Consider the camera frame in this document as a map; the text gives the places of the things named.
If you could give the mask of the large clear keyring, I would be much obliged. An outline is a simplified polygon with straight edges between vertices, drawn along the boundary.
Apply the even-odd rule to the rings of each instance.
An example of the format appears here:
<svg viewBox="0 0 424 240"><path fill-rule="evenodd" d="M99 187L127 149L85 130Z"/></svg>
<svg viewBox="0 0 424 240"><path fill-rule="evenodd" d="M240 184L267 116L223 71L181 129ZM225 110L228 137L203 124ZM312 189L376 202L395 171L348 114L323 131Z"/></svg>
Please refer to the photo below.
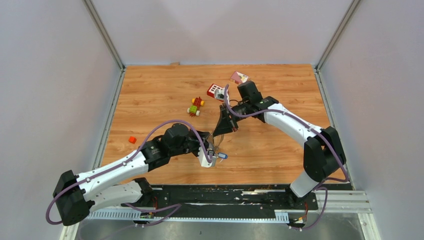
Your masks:
<svg viewBox="0 0 424 240"><path fill-rule="evenodd" d="M213 136L212 137L212 146L215 151L219 150L221 143L224 140L225 135Z"/></svg>

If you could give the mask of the bunch of coloured keys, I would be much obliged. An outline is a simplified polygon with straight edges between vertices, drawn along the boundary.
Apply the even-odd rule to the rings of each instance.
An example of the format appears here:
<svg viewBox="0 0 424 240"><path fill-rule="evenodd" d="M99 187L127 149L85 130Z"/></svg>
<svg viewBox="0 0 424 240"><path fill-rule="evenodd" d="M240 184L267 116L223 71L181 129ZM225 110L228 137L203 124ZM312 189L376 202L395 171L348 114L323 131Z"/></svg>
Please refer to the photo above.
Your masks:
<svg viewBox="0 0 424 240"><path fill-rule="evenodd" d="M218 152L215 154L216 158L220 160L220 162L222 162L223 160L226 160L228 158L228 155L226 153L223 152Z"/></svg>

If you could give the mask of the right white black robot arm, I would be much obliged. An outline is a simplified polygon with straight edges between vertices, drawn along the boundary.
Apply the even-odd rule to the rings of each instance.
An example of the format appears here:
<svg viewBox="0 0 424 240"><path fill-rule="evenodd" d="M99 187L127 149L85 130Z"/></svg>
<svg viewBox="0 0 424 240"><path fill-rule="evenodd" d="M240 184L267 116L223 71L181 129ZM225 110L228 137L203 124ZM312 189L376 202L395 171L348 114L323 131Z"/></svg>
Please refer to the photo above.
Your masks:
<svg viewBox="0 0 424 240"><path fill-rule="evenodd" d="M253 81L238 85L241 100L230 106L227 87L212 85L208 95L222 101L220 116L213 136L229 134L238 130L238 122L253 117L276 127L294 139L303 148L303 172L289 185L285 195L286 204L298 209L306 201L306 195L330 179L338 169L344 174L343 182L349 181L344 167L346 156L338 131L329 126L322 128L298 117L271 96L263 97Z"/></svg>

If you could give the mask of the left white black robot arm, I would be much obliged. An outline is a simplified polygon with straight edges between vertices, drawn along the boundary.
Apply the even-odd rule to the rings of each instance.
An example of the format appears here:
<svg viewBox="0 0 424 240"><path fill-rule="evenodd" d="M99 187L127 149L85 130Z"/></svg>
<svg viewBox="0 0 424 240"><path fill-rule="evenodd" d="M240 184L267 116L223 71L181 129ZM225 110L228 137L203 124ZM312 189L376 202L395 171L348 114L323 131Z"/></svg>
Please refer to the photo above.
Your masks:
<svg viewBox="0 0 424 240"><path fill-rule="evenodd" d="M125 204L137 202L142 207L149 206L153 193L141 187L139 180L130 182L129 187L134 186L134 190L120 182L160 168L175 156L193 154L202 167L215 165L217 157L215 147L208 140L209 132L197 131L183 120L170 120L169 124L171 127L164 134L153 137L151 131L136 150L119 160L78 174L72 170L63 172L46 210L46 221L51 225L74 225L91 212L118 204L118 197L106 196L110 192L120 194Z"/></svg>

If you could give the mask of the colourful toy brick car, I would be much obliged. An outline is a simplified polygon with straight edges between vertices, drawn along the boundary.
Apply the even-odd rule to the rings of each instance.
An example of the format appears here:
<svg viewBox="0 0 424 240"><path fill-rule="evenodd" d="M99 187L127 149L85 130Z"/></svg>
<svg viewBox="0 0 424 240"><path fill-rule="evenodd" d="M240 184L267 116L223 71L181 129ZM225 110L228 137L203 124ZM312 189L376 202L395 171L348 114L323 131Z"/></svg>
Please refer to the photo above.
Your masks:
<svg viewBox="0 0 424 240"><path fill-rule="evenodd" d="M187 109L187 113L191 117L200 115L200 107L205 105L205 101L201 97L196 97L191 100L191 106Z"/></svg>

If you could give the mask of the red window toy brick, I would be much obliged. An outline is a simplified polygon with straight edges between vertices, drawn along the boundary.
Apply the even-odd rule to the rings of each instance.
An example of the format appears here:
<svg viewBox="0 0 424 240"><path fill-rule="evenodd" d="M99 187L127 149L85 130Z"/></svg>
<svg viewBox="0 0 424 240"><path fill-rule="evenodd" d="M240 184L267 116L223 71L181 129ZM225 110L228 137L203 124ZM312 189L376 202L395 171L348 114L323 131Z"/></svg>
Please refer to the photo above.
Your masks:
<svg viewBox="0 0 424 240"><path fill-rule="evenodd" d="M217 85L217 84L211 84L210 85L210 87L208 88L208 90L206 91L206 94L209 96L209 97L211 97L211 98L214 98L214 93L219 93L219 92L221 92L221 93L224 93L224 88L223 87L221 87L221 86L219 86L219 85Z"/></svg>

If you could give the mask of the pink picture toy block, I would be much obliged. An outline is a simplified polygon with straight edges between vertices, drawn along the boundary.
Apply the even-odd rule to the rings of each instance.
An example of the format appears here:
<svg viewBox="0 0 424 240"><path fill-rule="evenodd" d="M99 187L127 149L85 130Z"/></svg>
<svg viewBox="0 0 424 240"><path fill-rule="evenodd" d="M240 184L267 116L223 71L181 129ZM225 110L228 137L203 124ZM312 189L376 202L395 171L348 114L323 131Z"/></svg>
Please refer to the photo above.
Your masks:
<svg viewBox="0 0 424 240"><path fill-rule="evenodd" d="M243 84L247 81L250 80L250 77L248 75L245 75L241 72L238 71L234 71L233 74L230 77L230 81L239 85L239 84Z"/></svg>

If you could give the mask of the small orange cube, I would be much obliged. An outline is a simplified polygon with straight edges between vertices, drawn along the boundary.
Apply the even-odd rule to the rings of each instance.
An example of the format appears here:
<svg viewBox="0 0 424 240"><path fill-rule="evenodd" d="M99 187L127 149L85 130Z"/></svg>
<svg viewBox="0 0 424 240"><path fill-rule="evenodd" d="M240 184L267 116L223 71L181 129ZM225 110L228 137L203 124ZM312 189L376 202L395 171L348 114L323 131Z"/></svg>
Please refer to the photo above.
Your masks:
<svg viewBox="0 0 424 240"><path fill-rule="evenodd" d="M128 138L128 142L131 143L131 144L135 144L137 142L137 138L134 137L134 136L130 136Z"/></svg>

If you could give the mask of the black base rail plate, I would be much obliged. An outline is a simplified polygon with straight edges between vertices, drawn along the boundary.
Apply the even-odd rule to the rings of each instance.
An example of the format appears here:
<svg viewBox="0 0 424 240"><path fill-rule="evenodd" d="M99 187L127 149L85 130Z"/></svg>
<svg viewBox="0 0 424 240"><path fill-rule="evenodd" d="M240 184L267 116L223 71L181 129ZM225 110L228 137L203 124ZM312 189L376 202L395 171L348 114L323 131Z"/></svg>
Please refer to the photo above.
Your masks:
<svg viewBox="0 0 424 240"><path fill-rule="evenodd" d="M90 220L151 223L311 223L320 213L370 214L364 191L329 184L290 204L285 185L155 185L152 193L126 206L118 204L91 213Z"/></svg>

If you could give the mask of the left aluminium frame post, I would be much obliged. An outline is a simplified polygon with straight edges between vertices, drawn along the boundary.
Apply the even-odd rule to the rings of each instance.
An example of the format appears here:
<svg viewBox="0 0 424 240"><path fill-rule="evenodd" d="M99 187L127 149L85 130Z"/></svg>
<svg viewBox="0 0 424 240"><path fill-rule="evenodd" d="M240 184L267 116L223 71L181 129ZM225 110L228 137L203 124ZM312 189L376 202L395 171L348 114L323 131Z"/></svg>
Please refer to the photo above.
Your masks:
<svg viewBox="0 0 424 240"><path fill-rule="evenodd" d="M100 14L97 11L97 8L92 0L82 0L83 4L85 5L94 25L96 26L100 36L102 37L106 47L108 48L110 54L112 55L112 58L114 59L116 65L120 69L121 72L125 69L125 64L122 61L122 58L120 57L112 38L110 37L103 21L100 16Z"/></svg>

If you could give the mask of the aluminium frame post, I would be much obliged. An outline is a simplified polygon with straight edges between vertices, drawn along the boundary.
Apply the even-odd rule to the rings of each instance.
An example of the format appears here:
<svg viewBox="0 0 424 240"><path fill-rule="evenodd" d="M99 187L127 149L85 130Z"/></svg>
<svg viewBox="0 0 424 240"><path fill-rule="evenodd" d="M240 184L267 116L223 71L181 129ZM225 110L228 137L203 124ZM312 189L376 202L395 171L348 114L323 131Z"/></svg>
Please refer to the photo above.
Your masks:
<svg viewBox="0 0 424 240"><path fill-rule="evenodd" d="M97 11L97 8L92 0L82 0L83 4L85 5L94 25L96 26L100 36L102 37L106 47L108 48L110 54L112 55L112 58L114 59L116 65L120 69L121 72L125 69L125 64L122 61L122 58L120 57L112 38L110 37L103 21L100 16L100 14Z"/></svg>
<svg viewBox="0 0 424 240"><path fill-rule="evenodd" d="M354 16L355 12L357 11L357 8L362 3L362 0L352 0L344 13L340 23L338 24L335 32L333 33L330 41L328 42L326 48L324 49L321 57L318 60L318 63L315 65L315 70L321 71L321 69L326 64L330 54L332 53L334 47L336 46L339 38L342 36L343 32L345 31L345 28L349 24L351 18Z"/></svg>

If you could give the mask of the right aluminium frame post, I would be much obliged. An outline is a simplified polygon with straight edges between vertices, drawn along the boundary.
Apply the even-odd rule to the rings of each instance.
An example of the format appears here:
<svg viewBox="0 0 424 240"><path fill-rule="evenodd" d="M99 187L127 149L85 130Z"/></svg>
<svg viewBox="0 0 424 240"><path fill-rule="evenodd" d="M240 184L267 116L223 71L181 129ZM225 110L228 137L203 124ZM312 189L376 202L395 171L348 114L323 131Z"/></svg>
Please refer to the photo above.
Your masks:
<svg viewBox="0 0 424 240"><path fill-rule="evenodd" d="M321 69L326 64L330 54L332 53L334 47L336 46L339 38L342 36L343 32L345 31L345 28L349 24L351 18L354 16L355 12L357 11L357 8L362 3L362 0L352 0L344 13L340 23L338 24L335 32L333 33L330 41L328 42L326 48L324 49L321 57L318 60L318 63L315 65L315 70L321 71Z"/></svg>

